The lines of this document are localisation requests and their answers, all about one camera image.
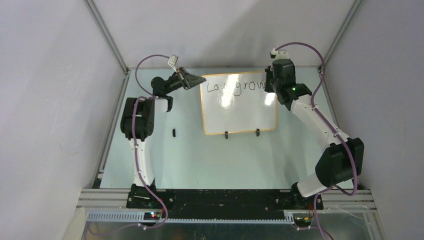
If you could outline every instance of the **light blue table surface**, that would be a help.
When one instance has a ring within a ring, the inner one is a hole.
[[[193,68],[190,73],[206,74],[263,71],[264,68]],[[119,119],[106,159],[100,188],[129,189],[133,183],[134,154],[120,130],[125,100],[147,96],[131,71]],[[172,69],[140,69],[138,78],[151,91],[154,77],[168,79]],[[311,91],[320,79],[314,67],[297,67],[296,81]],[[285,106],[278,106],[275,130],[224,135],[203,131],[200,89],[179,89],[171,112],[157,113],[150,138],[150,158],[156,187],[161,189],[289,189],[314,172],[321,151],[311,131]],[[322,112],[331,120],[330,109],[320,89],[315,97]],[[352,188],[352,182],[340,184]]]

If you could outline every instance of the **black bracket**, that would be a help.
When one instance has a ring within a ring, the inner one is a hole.
[[[314,196],[304,198],[297,191],[279,189],[150,189],[168,208],[172,219],[275,220],[285,219],[284,210],[307,210]],[[321,196],[316,208],[324,208]],[[162,205],[144,188],[133,184],[128,209],[160,210]]]
[[[125,134],[125,138],[132,139],[133,111],[137,98],[128,97],[123,108],[122,118],[120,120],[120,130]],[[153,133],[155,125],[155,100],[145,99],[140,101],[135,112],[135,138],[142,142]]]
[[[157,191],[155,182],[149,186],[150,190],[154,192],[168,209],[172,209],[174,206],[175,194],[172,191]],[[126,200],[127,209],[162,209],[161,203],[156,200],[145,187],[131,185],[131,191],[128,193]]]

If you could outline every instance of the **whiteboard frame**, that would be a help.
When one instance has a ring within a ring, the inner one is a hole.
[[[202,78],[206,78],[206,77],[212,77],[212,76],[224,76],[224,75],[231,75],[231,74],[258,74],[258,73],[263,73],[264,71],[244,71],[244,72],[232,72],[232,73],[217,73],[217,74],[206,74],[203,75]],[[241,133],[254,133],[257,130],[253,129],[253,130],[245,130],[245,131],[223,131],[223,132],[215,132],[215,133],[207,133],[206,129],[205,129],[205,114],[204,114],[204,109],[203,109],[203,94],[202,94],[202,85],[200,84],[200,106],[201,106],[201,121],[203,123],[203,132],[206,135],[224,135],[225,133],[228,134],[241,134]],[[275,95],[275,125],[272,128],[265,128],[265,129],[260,129],[259,131],[272,131],[274,129],[277,128],[278,125],[278,106],[277,106],[277,95]]]

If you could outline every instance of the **whiteboard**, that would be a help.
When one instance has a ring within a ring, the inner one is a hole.
[[[207,135],[274,130],[276,94],[265,92],[265,72],[203,75],[200,85],[203,131]]]

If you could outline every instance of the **white wall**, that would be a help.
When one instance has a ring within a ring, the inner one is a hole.
[[[364,1],[328,65],[341,127],[365,144],[360,181],[389,239],[424,230],[424,1]]]
[[[122,78],[82,0],[2,1],[0,239],[62,237]]]
[[[176,54],[185,67],[267,66],[269,52],[305,42],[327,52],[354,0],[97,0],[125,62]],[[297,66],[318,66],[316,54],[291,46]],[[163,67],[152,58],[142,67]]]

